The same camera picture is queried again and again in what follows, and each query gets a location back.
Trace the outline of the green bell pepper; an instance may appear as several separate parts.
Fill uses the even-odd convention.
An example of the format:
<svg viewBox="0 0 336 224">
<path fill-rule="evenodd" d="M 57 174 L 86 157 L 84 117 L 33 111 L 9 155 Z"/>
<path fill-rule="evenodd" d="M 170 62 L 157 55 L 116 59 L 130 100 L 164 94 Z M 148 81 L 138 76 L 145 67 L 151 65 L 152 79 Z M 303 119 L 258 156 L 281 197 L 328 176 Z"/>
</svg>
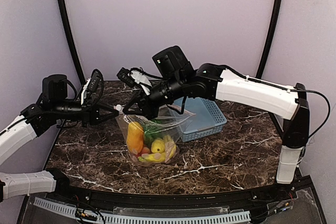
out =
<svg viewBox="0 0 336 224">
<path fill-rule="evenodd" d="M 161 132 L 161 120 L 153 119 L 151 123 L 143 126 L 144 129 L 144 143 L 146 146 L 150 146 L 156 138 L 162 137 Z"/>
</svg>

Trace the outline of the orange mango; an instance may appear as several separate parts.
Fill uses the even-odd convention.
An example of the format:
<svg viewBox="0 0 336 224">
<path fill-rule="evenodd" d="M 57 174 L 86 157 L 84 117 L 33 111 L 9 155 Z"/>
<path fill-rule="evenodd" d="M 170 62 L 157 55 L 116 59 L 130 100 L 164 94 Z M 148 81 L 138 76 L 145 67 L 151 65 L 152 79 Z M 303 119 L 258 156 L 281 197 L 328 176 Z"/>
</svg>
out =
<svg viewBox="0 0 336 224">
<path fill-rule="evenodd" d="M 127 147 L 133 154 L 139 154 L 144 145 L 144 130 L 140 123 L 131 122 L 128 125 Z"/>
</svg>

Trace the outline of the clear zip top bag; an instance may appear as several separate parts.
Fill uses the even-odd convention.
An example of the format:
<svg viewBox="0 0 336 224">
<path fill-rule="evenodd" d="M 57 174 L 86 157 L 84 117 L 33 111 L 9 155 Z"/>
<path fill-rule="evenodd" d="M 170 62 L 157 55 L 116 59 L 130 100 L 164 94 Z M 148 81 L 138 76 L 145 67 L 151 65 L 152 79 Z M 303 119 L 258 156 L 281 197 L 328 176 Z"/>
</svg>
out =
<svg viewBox="0 0 336 224">
<path fill-rule="evenodd" d="M 179 106 L 159 108 L 159 116 L 148 120 L 140 115 L 119 113 L 118 126 L 131 162 L 140 166 L 169 164 L 179 154 L 177 141 L 192 123 L 195 113 L 185 110 L 178 114 Z"/>
</svg>

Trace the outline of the red lychee bunch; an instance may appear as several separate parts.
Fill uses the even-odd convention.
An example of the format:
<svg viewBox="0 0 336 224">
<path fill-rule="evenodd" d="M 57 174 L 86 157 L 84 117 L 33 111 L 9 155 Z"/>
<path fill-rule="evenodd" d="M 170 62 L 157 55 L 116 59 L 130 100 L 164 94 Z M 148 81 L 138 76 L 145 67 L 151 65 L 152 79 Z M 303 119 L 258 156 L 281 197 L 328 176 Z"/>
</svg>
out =
<svg viewBox="0 0 336 224">
<path fill-rule="evenodd" d="M 139 157 L 142 156 L 142 154 L 151 154 L 151 150 L 148 147 L 143 147 L 142 151 L 138 154 L 130 153 L 130 156 L 132 159 L 138 159 Z"/>
</svg>

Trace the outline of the yellow banana bunch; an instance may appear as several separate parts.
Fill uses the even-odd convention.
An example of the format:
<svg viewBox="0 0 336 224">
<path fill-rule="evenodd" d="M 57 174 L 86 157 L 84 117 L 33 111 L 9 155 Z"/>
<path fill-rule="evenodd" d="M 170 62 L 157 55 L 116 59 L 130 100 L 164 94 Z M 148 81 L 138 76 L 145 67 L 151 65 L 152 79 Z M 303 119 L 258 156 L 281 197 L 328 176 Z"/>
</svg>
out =
<svg viewBox="0 0 336 224">
<path fill-rule="evenodd" d="M 164 135 L 160 139 L 162 139 L 165 143 L 165 152 L 163 153 L 152 153 L 151 152 L 151 154 L 142 154 L 142 156 L 138 158 L 139 162 L 168 163 L 176 155 L 177 146 L 173 138 L 169 134 L 167 134 L 167 135 Z"/>
</svg>

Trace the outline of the light blue plastic basket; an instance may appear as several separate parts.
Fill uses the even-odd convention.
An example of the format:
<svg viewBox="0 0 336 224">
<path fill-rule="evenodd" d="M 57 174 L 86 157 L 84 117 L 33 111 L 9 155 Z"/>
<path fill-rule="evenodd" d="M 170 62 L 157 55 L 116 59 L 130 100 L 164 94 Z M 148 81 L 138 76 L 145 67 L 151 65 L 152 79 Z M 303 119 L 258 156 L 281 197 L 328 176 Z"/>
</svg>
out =
<svg viewBox="0 0 336 224">
<path fill-rule="evenodd" d="M 182 130 L 182 142 L 207 137 L 223 130 L 227 119 L 214 101 L 203 98 L 187 98 L 184 113 L 193 113 L 191 122 Z"/>
</svg>

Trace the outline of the yellow corn cob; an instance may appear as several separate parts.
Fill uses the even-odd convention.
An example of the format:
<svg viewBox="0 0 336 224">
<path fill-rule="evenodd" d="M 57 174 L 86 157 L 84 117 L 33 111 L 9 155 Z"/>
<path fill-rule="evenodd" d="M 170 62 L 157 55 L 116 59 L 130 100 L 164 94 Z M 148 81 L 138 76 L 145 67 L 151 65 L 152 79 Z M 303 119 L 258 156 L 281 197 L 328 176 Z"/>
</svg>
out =
<svg viewBox="0 0 336 224">
<path fill-rule="evenodd" d="M 151 145 L 152 153 L 163 153 L 165 152 L 165 143 L 162 139 L 158 138 L 152 142 Z"/>
</svg>

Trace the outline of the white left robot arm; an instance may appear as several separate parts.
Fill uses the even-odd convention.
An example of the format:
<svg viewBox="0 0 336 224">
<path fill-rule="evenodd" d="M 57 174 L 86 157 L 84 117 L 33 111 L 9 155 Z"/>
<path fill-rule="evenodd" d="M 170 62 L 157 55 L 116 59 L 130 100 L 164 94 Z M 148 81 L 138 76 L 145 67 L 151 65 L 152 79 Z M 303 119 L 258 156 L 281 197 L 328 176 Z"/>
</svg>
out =
<svg viewBox="0 0 336 224">
<path fill-rule="evenodd" d="M 50 127 L 63 122 L 81 122 L 83 127 L 98 125 L 115 118 L 122 110 L 120 105 L 110 106 L 91 95 L 104 89 L 104 80 L 99 70 L 74 98 L 68 98 L 68 88 L 74 85 L 64 74 L 53 74 L 43 79 L 42 92 L 36 103 L 23 109 L 14 121 L 1 131 L 1 163 L 28 142 L 40 137 Z M 35 173 L 1 173 L 1 200 L 35 193 L 52 193 L 67 189 L 69 178 L 56 168 Z"/>
</svg>

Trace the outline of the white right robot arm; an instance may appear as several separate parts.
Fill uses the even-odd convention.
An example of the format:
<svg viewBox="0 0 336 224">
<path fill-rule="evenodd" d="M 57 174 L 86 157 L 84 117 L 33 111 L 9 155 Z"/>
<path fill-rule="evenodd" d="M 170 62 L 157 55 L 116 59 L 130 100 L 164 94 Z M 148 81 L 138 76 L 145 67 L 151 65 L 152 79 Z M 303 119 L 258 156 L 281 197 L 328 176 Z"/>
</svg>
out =
<svg viewBox="0 0 336 224">
<path fill-rule="evenodd" d="M 158 68 L 158 84 L 150 83 L 152 75 L 140 68 L 122 68 L 117 76 L 139 91 L 123 109 L 125 114 L 151 120 L 159 108 L 172 105 L 179 98 L 203 98 L 231 101 L 278 115 L 283 119 L 282 147 L 276 181 L 290 184 L 303 156 L 309 138 L 310 109 L 308 90 L 303 84 L 285 86 L 249 77 L 227 65 L 205 63 L 194 69 L 179 46 L 168 47 L 153 56 Z"/>
</svg>

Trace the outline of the black front table rail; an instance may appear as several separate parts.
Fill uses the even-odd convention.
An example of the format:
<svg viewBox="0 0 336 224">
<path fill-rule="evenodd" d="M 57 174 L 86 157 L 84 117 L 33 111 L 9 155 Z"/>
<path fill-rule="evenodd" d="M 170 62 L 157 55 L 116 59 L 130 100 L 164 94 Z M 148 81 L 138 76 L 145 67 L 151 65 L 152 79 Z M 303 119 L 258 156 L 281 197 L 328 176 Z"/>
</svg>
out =
<svg viewBox="0 0 336 224">
<path fill-rule="evenodd" d="M 49 199 L 65 202 L 80 202 L 98 209 L 114 207 L 186 209 L 229 206 L 235 208 L 264 207 L 268 203 L 293 200 L 297 193 L 293 185 L 273 184 L 270 186 L 211 194 L 189 195 L 142 195 L 112 193 L 69 186 L 67 191 L 57 191 L 46 195 Z"/>
</svg>

